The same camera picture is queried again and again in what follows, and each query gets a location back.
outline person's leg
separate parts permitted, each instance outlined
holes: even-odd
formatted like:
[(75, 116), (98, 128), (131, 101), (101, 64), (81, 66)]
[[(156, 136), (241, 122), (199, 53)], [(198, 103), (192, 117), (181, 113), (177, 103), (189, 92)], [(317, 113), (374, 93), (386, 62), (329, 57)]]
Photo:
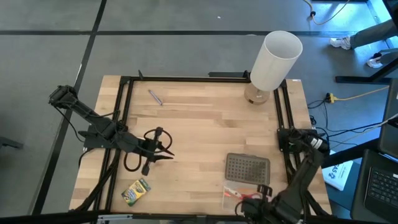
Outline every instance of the person's leg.
[(398, 29), (392, 20), (388, 20), (365, 30), (361, 30), (351, 37), (331, 38), (329, 42), (334, 47), (341, 47), (342, 49), (349, 50), (395, 35), (398, 35)]
[(385, 40), (395, 35), (398, 35), (398, 29), (390, 19), (386, 22), (382, 22), (378, 25), (359, 31), (349, 38), (349, 42), (351, 44), (351, 48), (354, 49), (379, 40)]

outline laptop keyboard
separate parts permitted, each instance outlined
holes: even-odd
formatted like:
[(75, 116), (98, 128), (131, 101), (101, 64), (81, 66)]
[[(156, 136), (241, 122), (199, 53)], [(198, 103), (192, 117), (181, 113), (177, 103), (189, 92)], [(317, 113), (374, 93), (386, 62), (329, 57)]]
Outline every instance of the laptop keyboard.
[(398, 208), (398, 177), (394, 177), (394, 174), (388, 172), (372, 169), (368, 196)]

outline white lampshade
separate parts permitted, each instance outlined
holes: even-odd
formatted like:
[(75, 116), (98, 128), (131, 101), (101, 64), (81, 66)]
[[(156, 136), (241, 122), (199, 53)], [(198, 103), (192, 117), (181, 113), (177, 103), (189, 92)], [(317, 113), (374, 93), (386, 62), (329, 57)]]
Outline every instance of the white lampshade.
[(303, 51), (298, 37), (286, 31), (266, 35), (259, 55), (251, 70), (252, 84), (259, 90), (278, 88)]

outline white lamp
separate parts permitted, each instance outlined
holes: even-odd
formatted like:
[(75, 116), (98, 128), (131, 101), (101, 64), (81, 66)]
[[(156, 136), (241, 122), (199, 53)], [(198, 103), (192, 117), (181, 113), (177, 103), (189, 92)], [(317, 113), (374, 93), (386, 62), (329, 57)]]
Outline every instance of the white lamp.
[(302, 51), (300, 39), (290, 32), (273, 31), (266, 35), (251, 70), (251, 83), (247, 85), (244, 97), (255, 105), (265, 103), (270, 91), (279, 87)]

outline gray tray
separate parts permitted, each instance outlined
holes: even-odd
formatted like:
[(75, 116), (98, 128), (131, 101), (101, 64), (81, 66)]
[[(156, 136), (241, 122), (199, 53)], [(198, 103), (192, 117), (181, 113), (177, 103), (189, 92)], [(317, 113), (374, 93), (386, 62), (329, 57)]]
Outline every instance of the gray tray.
[(225, 164), (225, 179), (248, 184), (269, 185), (269, 169), (269, 159), (228, 153)]

